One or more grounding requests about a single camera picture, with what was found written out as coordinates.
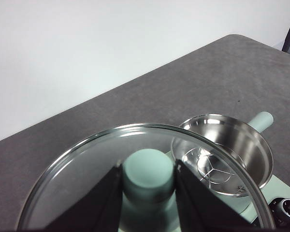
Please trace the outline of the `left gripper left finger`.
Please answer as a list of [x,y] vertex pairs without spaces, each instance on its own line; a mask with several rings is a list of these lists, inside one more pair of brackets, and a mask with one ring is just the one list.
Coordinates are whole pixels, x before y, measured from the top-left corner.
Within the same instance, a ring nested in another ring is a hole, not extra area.
[[112,167],[88,194],[58,216],[46,232],[117,232],[122,207],[122,166]]

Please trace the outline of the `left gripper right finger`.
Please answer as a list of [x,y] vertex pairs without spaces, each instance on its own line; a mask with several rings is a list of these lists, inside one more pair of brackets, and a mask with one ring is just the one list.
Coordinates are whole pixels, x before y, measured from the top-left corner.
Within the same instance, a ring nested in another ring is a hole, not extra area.
[[175,195],[183,232],[252,232],[255,226],[216,197],[179,159]]

